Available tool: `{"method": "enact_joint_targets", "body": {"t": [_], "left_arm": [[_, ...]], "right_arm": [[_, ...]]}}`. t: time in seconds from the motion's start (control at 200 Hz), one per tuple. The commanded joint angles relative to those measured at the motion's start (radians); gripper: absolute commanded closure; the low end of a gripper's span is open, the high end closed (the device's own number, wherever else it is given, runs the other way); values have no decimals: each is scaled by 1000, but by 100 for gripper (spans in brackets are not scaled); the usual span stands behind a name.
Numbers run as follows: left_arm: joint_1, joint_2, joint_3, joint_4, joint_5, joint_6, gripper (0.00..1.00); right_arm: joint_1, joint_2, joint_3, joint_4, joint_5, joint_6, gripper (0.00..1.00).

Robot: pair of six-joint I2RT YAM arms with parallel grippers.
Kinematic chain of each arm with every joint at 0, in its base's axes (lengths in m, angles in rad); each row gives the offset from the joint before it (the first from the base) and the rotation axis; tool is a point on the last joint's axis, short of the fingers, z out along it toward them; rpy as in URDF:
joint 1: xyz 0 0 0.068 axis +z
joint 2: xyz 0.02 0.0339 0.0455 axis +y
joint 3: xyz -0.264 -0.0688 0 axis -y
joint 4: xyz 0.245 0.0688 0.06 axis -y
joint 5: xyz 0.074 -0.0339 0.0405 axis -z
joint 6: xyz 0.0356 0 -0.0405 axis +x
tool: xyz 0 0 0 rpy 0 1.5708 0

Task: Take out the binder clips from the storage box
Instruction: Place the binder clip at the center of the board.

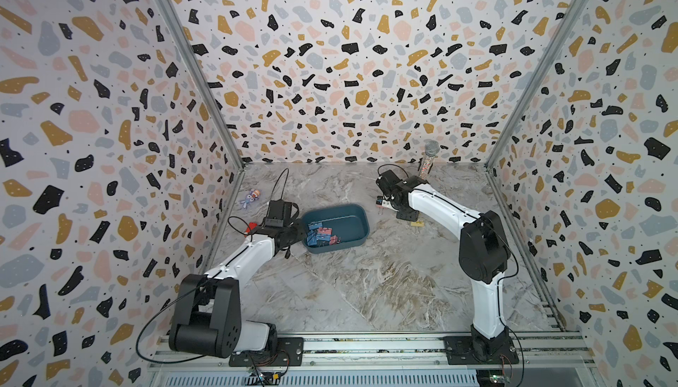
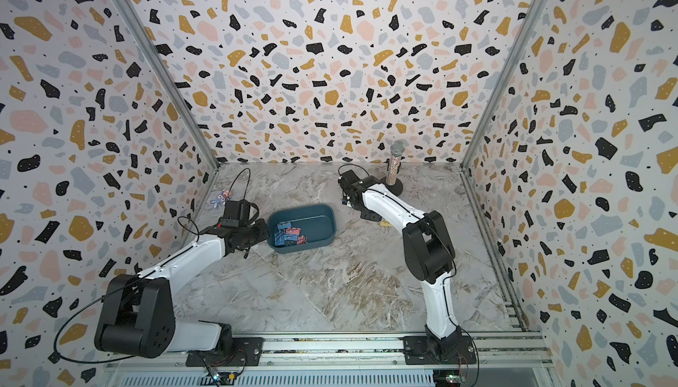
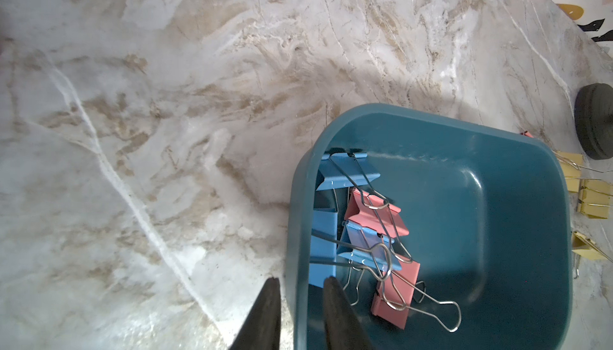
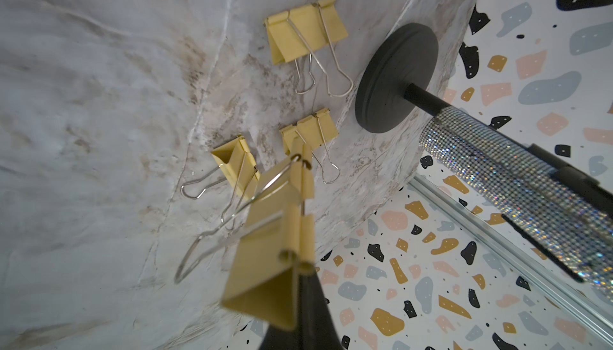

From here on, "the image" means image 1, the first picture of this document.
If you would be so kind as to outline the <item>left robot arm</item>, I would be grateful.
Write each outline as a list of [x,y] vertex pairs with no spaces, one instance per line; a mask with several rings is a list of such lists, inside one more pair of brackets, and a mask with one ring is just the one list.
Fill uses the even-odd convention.
[[283,253],[286,259],[291,256],[291,246],[305,237],[299,214],[296,203],[282,197],[270,201],[263,221],[244,234],[245,240],[236,252],[206,273],[183,279],[178,298],[164,310],[173,310],[169,347],[191,353],[191,359],[160,361],[143,355],[141,338],[135,343],[136,355],[157,365],[231,355],[245,355],[254,366],[274,363],[281,353],[277,329],[273,323],[243,318],[240,287],[276,255]]

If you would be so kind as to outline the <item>teal plastic storage box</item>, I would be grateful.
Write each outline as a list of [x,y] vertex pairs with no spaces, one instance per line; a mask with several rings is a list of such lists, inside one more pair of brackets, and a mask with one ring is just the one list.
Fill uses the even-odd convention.
[[312,254],[362,246],[370,234],[367,214],[354,203],[310,210],[301,218],[302,243]]

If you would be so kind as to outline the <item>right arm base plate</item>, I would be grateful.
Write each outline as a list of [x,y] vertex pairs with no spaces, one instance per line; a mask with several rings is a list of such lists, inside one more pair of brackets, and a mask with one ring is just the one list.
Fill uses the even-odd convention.
[[500,365],[520,362],[510,336],[486,340],[482,336],[448,336],[443,338],[443,352],[448,365]]

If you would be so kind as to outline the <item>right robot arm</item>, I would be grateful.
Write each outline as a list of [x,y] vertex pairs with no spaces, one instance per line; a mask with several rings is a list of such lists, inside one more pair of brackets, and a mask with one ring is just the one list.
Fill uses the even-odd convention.
[[512,341],[502,318],[501,288],[513,255],[501,217],[461,205],[418,176],[402,179],[388,170],[379,174],[376,185],[381,191],[376,203],[398,219],[414,222],[424,214],[459,239],[458,261],[471,281],[474,306],[466,353],[481,363],[508,358]]

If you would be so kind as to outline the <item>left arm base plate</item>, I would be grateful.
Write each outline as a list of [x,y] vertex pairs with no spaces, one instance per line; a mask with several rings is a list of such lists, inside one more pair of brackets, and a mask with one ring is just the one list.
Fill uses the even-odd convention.
[[283,336],[262,351],[239,352],[231,355],[232,368],[252,367],[299,367],[303,361],[305,339]]

